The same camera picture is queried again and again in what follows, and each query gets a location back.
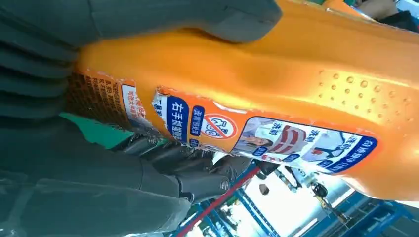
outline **bright light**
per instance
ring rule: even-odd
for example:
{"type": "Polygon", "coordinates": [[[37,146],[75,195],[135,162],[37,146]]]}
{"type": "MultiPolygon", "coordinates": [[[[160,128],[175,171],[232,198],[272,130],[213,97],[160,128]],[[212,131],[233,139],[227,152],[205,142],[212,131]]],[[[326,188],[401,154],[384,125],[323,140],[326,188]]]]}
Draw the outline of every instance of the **bright light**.
{"type": "Polygon", "coordinates": [[[336,201],[332,203],[332,208],[337,207],[339,204],[341,204],[343,201],[345,201],[351,194],[353,194],[355,190],[353,188],[350,188],[347,192],[345,192],[342,196],[340,196],[336,201]]]}
{"type": "Polygon", "coordinates": [[[317,223],[317,218],[313,219],[310,223],[308,223],[306,226],[304,226],[297,234],[294,235],[294,237],[300,237],[304,233],[307,232],[308,229],[310,229],[312,226],[314,226],[317,223]]]}
{"type": "Polygon", "coordinates": [[[190,217],[188,217],[188,219],[184,220],[180,226],[184,226],[186,223],[188,223],[190,220],[192,220],[192,218],[194,218],[197,215],[197,212],[195,212],[194,214],[192,214],[190,217]]]}
{"type": "Polygon", "coordinates": [[[398,203],[408,205],[411,207],[419,208],[419,201],[396,201],[398,203]]]}

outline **green fabric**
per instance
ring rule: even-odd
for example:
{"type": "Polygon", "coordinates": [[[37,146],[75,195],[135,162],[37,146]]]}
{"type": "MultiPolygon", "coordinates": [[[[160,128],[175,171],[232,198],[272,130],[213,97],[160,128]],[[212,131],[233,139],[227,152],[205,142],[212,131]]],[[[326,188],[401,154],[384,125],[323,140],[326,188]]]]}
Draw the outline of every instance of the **green fabric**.
{"type": "Polygon", "coordinates": [[[82,118],[73,114],[62,113],[61,117],[64,117],[77,124],[86,140],[100,144],[106,149],[115,146],[116,144],[132,135],[132,132],[117,130],[110,126],[103,125],[97,121],[82,118]]]}
{"type": "MultiPolygon", "coordinates": [[[[319,5],[322,5],[323,3],[326,2],[326,0],[307,0],[307,1],[312,2],[312,3],[317,3],[319,5]]],[[[344,2],[348,4],[349,6],[352,6],[355,4],[355,0],[344,0],[344,2]]]]}
{"type": "Polygon", "coordinates": [[[345,3],[349,6],[353,6],[355,4],[355,0],[345,0],[345,3]]]}
{"type": "Polygon", "coordinates": [[[322,5],[326,0],[308,0],[308,1],[312,2],[312,3],[317,3],[319,5],[322,5]]]}

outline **printed illustration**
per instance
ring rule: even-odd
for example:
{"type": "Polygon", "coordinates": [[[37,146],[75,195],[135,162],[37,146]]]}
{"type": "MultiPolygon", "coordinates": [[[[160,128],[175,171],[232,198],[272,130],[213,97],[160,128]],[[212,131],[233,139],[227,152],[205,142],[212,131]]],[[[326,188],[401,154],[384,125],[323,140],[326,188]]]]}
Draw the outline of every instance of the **printed illustration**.
{"type": "Polygon", "coordinates": [[[223,115],[205,115],[202,124],[202,133],[211,138],[227,139],[237,133],[234,122],[229,117],[223,115]]]}
{"type": "Polygon", "coordinates": [[[302,129],[274,119],[254,117],[247,122],[234,151],[253,153],[257,147],[266,147],[266,152],[289,155],[300,152],[308,144],[306,137],[302,129]]]}
{"type": "Polygon", "coordinates": [[[338,157],[345,151],[342,148],[344,144],[345,138],[341,132],[327,131],[320,135],[314,147],[304,154],[302,159],[307,162],[316,162],[338,157]]]}
{"type": "Polygon", "coordinates": [[[360,162],[376,145],[373,137],[253,117],[247,121],[232,153],[336,173],[360,162]]]}

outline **blue label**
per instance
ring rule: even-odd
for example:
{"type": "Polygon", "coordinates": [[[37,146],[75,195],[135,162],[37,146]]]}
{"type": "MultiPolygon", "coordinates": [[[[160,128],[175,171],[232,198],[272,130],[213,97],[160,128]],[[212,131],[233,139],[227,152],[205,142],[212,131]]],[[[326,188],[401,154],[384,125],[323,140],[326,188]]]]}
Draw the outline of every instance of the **blue label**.
{"type": "Polygon", "coordinates": [[[285,162],[285,163],[291,163],[291,162],[293,162],[294,160],[298,159],[299,157],[300,157],[300,155],[299,155],[299,154],[291,154],[291,155],[287,156],[287,158],[285,158],[285,159],[283,160],[283,162],[285,162]]]}
{"type": "Polygon", "coordinates": [[[268,148],[266,148],[266,147],[258,147],[253,152],[253,155],[259,157],[259,156],[263,155],[267,150],[268,150],[268,148]]]}
{"type": "Polygon", "coordinates": [[[362,137],[358,144],[341,160],[326,167],[327,170],[338,173],[349,169],[362,161],[377,146],[377,140],[373,137],[362,137]]]}
{"type": "Polygon", "coordinates": [[[205,109],[202,106],[195,105],[192,109],[191,117],[191,135],[199,136],[201,134],[202,121],[204,120],[205,109]]]}
{"type": "Polygon", "coordinates": [[[199,146],[199,141],[196,139],[189,139],[189,144],[191,144],[192,147],[198,147],[199,146]]]}
{"type": "Polygon", "coordinates": [[[317,165],[320,166],[320,167],[325,168],[325,167],[327,167],[327,166],[329,166],[331,164],[333,164],[333,161],[331,161],[331,160],[325,160],[325,161],[323,161],[323,162],[321,162],[321,163],[319,163],[317,165]]]}
{"type": "Polygon", "coordinates": [[[181,98],[170,96],[167,102],[168,130],[174,139],[186,143],[189,107],[181,98]]]}

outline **textured dots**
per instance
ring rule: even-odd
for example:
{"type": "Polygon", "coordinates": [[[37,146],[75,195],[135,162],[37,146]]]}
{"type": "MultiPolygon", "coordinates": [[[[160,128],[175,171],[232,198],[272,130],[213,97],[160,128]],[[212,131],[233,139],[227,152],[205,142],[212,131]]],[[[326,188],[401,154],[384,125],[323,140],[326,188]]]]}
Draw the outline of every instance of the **textured dots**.
{"type": "Polygon", "coordinates": [[[365,87],[367,87],[368,86],[368,82],[366,81],[366,80],[363,80],[362,82],[361,82],[361,87],[362,88],[365,88],[365,87]]]}
{"type": "Polygon", "coordinates": [[[354,81],[354,78],[353,77],[348,77],[346,79],[346,82],[349,83],[349,84],[353,83],[353,81],[354,81]]]}

